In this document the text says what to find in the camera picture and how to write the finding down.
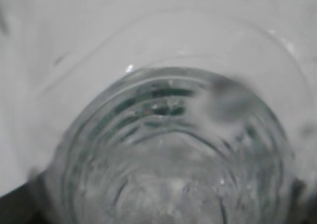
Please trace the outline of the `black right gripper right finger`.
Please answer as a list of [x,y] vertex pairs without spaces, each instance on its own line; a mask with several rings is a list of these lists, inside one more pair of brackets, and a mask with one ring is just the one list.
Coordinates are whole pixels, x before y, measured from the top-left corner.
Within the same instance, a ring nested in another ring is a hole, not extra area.
[[292,186],[291,201],[290,224],[317,223],[317,185],[309,188],[303,180],[296,179]]

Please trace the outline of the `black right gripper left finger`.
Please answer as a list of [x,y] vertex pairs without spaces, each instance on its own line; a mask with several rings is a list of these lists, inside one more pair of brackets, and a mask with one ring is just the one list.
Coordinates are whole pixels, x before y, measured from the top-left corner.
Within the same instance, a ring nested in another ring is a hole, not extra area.
[[0,198],[1,224],[46,224],[44,172],[33,170],[26,183]]

